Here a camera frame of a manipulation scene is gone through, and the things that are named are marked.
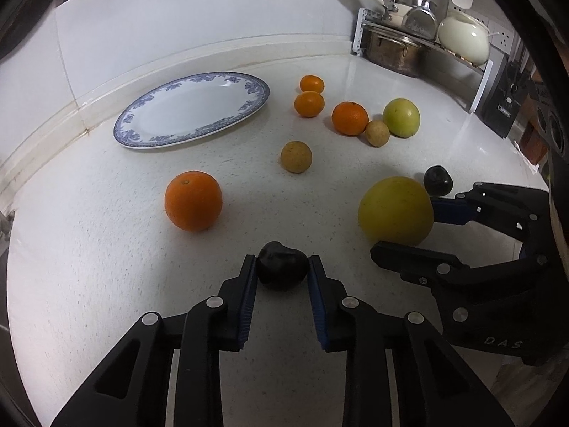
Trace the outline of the steel pot on rack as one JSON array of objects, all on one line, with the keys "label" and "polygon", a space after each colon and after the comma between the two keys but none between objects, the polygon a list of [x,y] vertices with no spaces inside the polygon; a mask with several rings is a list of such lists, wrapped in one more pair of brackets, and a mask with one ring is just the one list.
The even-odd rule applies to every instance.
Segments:
[{"label": "steel pot on rack", "polygon": [[408,37],[364,29],[362,49],[363,58],[392,72],[420,77],[424,70],[426,49]]}]

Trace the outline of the small tangerine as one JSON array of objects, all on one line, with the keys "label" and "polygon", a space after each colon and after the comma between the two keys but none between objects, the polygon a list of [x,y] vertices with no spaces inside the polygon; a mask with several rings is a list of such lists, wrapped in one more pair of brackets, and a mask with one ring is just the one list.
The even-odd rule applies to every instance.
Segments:
[{"label": "small tangerine", "polygon": [[302,118],[315,118],[325,107],[325,100],[316,91],[303,91],[293,103],[294,110]]},{"label": "small tangerine", "polygon": [[314,91],[322,94],[325,90],[325,83],[320,77],[308,74],[301,78],[299,88],[301,91]]}]

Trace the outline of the medium orange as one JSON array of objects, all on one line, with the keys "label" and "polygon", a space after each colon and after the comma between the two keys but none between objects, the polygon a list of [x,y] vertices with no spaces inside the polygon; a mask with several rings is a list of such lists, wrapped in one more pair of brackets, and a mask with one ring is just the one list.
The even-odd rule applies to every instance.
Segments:
[{"label": "medium orange", "polygon": [[359,103],[351,101],[341,102],[336,105],[331,119],[336,132],[345,136],[361,135],[369,122],[366,109]]}]

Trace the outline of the steel spatula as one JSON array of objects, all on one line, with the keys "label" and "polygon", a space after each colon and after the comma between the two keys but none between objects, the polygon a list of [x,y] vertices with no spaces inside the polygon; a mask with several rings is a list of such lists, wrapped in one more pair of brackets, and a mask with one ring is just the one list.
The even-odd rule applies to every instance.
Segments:
[{"label": "steel spatula", "polygon": [[413,7],[403,19],[403,28],[419,38],[433,41],[436,38],[438,22],[430,8],[430,0]]}]

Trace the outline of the large yellow pear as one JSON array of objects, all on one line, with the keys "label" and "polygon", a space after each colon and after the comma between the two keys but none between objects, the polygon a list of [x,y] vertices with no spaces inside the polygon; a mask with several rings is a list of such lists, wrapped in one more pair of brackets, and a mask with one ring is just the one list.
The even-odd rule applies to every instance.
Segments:
[{"label": "large yellow pear", "polygon": [[417,247],[432,230],[434,210],[421,184],[392,176],[367,190],[359,204],[358,222],[371,244],[387,241]]}]

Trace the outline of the black appliance box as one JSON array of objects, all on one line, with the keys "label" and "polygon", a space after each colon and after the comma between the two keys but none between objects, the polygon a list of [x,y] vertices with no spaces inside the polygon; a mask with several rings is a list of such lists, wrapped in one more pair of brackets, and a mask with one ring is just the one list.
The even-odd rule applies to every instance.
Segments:
[{"label": "black appliance box", "polygon": [[514,124],[523,101],[531,89],[531,75],[527,70],[530,55],[523,48],[513,61],[508,61],[490,95],[483,102],[477,118],[500,138],[505,138]]}]

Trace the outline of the dark plum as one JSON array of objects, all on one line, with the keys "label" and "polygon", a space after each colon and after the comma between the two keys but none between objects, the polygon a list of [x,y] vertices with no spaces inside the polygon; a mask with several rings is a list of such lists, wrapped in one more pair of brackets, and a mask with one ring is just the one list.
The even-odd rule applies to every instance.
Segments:
[{"label": "dark plum", "polygon": [[424,188],[431,197],[443,197],[451,192],[453,180],[443,166],[432,166],[424,173]]},{"label": "dark plum", "polygon": [[271,241],[260,250],[259,281],[274,292],[287,292],[303,283],[310,271],[308,257],[300,250]]}]

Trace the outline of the blue white oval plate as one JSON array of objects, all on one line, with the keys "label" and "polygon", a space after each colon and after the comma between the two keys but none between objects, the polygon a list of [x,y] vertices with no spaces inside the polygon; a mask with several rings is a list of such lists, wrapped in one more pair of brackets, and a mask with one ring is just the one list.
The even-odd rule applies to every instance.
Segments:
[{"label": "blue white oval plate", "polygon": [[113,128],[125,148],[167,148],[209,137],[256,114],[269,85],[242,72],[202,72],[175,79],[135,99]]}]

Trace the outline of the white ceramic pot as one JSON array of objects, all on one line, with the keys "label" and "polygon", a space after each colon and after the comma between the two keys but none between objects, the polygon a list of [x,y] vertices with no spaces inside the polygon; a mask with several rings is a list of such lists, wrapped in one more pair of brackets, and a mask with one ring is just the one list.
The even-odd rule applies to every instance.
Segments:
[{"label": "white ceramic pot", "polygon": [[474,17],[450,10],[438,27],[441,45],[472,63],[485,64],[490,56],[490,31]]}]

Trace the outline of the large orange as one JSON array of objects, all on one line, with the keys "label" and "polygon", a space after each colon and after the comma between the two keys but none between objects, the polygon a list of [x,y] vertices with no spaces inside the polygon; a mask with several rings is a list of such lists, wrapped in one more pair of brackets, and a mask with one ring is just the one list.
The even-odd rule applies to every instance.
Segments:
[{"label": "large orange", "polygon": [[200,171],[184,172],[177,175],[166,188],[166,215],[181,230],[207,230],[217,221],[222,208],[221,186],[210,174]]}]

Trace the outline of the brown longan fruit back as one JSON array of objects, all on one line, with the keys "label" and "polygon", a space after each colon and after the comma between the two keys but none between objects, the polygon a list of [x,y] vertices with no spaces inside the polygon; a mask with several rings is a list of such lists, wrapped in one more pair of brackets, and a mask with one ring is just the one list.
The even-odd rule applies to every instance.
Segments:
[{"label": "brown longan fruit back", "polygon": [[390,129],[383,121],[373,120],[367,124],[365,135],[371,146],[374,148],[381,148],[390,139]]}]

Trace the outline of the green apple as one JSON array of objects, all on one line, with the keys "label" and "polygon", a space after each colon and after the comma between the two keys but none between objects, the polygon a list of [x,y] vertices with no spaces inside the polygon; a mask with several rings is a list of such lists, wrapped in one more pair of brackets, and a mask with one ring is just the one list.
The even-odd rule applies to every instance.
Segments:
[{"label": "green apple", "polygon": [[396,98],[384,108],[383,122],[391,134],[410,138],[419,131],[420,111],[409,99]]}]

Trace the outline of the cream handled pan lower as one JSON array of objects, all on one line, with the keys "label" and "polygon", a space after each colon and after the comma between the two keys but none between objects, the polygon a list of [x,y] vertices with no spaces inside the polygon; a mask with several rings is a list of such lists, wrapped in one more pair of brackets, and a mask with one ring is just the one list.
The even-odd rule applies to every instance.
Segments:
[{"label": "cream handled pan lower", "polygon": [[382,24],[394,28],[401,28],[403,26],[403,19],[406,12],[394,0],[371,0],[377,6],[374,10],[376,12],[375,19],[379,20]]}]

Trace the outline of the white dish rack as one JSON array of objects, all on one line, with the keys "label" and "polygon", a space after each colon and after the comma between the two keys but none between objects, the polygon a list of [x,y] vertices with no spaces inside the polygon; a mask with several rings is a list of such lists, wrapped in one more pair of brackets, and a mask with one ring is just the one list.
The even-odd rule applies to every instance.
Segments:
[{"label": "white dish rack", "polygon": [[377,30],[387,35],[405,36],[425,47],[424,70],[420,77],[432,81],[450,91],[464,103],[464,108],[473,114],[482,103],[484,91],[494,70],[494,62],[488,60],[480,67],[443,48],[438,42],[427,42],[389,27],[375,19],[376,12],[362,8],[358,12],[355,26],[352,53],[363,58],[362,38],[364,29]]}]

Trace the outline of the small tangerine near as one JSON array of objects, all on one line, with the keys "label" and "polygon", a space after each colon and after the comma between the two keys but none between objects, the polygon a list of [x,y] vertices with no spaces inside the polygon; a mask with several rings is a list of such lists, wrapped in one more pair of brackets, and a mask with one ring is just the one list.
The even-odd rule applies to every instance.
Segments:
[{"label": "small tangerine near", "polygon": [[315,118],[325,107],[325,100],[316,91],[303,91],[293,103],[294,110],[302,118]]}]

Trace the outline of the brown longan fruit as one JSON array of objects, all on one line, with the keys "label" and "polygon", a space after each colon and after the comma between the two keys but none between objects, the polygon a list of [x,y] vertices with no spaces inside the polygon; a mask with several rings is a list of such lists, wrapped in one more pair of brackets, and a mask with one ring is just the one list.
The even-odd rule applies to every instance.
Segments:
[{"label": "brown longan fruit", "polygon": [[381,148],[390,139],[390,129],[383,121],[373,120],[367,124],[365,135],[371,146],[374,148]]},{"label": "brown longan fruit", "polygon": [[281,151],[283,168],[293,174],[302,174],[313,163],[313,153],[310,147],[300,141],[291,141],[284,145]]}]

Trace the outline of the brown longan fruit front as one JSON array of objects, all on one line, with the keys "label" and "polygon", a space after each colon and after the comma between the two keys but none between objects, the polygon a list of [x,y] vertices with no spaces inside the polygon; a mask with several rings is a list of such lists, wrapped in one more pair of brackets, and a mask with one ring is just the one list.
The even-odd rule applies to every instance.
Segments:
[{"label": "brown longan fruit front", "polygon": [[300,141],[291,141],[284,145],[281,151],[283,168],[293,174],[302,174],[313,163],[313,153],[310,147]]}]

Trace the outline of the small tangerine far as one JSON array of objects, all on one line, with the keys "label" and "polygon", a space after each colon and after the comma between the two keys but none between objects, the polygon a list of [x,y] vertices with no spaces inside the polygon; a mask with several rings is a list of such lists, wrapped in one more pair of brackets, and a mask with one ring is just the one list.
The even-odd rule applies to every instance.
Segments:
[{"label": "small tangerine far", "polygon": [[325,90],[325,83],[320,77],[308,74],[301,78],[299,88],[301,91],[314,91],[322,94]]}]

